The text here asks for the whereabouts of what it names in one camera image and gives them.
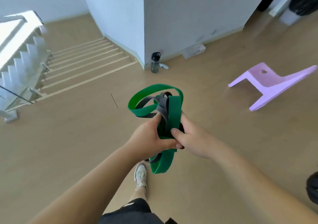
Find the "shoe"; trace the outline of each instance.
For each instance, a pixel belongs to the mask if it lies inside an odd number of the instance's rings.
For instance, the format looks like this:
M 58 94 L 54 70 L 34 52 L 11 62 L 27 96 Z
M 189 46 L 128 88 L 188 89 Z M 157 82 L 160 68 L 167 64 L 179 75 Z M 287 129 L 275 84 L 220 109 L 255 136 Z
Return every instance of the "shoe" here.
M 147 192 L 147 169 L 144 163 L 139 163 L 137 165 L 135 169 L 134 180 L 135 180 L 136 190 L 139 187 L 144 186 Z

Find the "purple plastic stool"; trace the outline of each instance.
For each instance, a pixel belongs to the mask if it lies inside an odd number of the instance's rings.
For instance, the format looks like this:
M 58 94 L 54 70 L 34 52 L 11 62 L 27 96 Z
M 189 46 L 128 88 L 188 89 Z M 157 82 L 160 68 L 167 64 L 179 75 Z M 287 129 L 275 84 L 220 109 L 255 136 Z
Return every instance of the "purple plastic stool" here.
M 268 65 L 262 62 L 256 66 L 253 66 L 236 78 L 229 84 L 229 87 L 234 86 L 244 79 L 249 80 L 250 83 L 253 84 L 263 94 L 263 96 L 261 96 L 260 99 L 258 99 L 250 107 L 251 111 L 255 111 L 265 106 L 269 101 L 277 97 L 286 89 L 290 88 L 292 85 L 316 71 L 316 69 L 317 65 L 313 65 L 300 72 L 288 75 L 286 77 L 281 77 L 272 69 L 270 69 Z

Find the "resistance band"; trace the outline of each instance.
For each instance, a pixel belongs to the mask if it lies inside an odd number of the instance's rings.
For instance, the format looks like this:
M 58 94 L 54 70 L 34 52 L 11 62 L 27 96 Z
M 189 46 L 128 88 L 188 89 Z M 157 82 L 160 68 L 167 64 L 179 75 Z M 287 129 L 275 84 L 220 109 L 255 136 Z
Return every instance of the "resistance band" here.
M 167 89 L 175 89 L 179 96 L 173 96 L 170 92 L 162 92 L 156 97 L 149 96 Z M 153 100 L 154 104 L 145 107 L 150 100 Z M 156 115 L 156 113 L 152 113 L 154 110 L 160 112 L 162 119 L 157 127 L 158 136 L 161 139 L 172 139 L 174 138 L 170 132 L 172 128 L 184 132 L 180 123 L 182 102 L 183 93 L 180 89 L 166 84 L 155 84 L 136 93 L 130 99 L 128 109 L 140 118 L 153 118 Z M 165 150 L 146 162 L 150 163 L 154 174 L 165 173 L 169 169 L 176 151 L 176 149 Z

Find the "black trash bag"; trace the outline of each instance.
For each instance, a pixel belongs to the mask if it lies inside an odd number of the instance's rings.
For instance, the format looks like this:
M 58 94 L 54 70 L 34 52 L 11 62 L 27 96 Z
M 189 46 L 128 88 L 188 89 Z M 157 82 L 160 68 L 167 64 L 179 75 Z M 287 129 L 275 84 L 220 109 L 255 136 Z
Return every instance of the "black trash bag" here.
M 318 0 L 291 0 L 289 9 L 299 16 L 306 16 L 318 10 Z
M 318 205 L 318 171 L 307 179 L 306 190 L 309 199 Z

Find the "left hand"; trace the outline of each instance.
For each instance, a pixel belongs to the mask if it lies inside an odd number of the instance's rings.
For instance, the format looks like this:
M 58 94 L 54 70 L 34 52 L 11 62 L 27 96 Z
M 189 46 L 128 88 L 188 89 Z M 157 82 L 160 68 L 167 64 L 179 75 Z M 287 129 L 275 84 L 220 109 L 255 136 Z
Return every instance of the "left hand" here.
M 161 114 L 157 113 L 152 119 L 140 125 L 125 144 L 125 147 L 129 148 L 129 151 L 136 156 L 138 162 L 151 158 L 164 150 L 182 147 L 175 139 L 159 138 L 157 126 L 161 118 Z

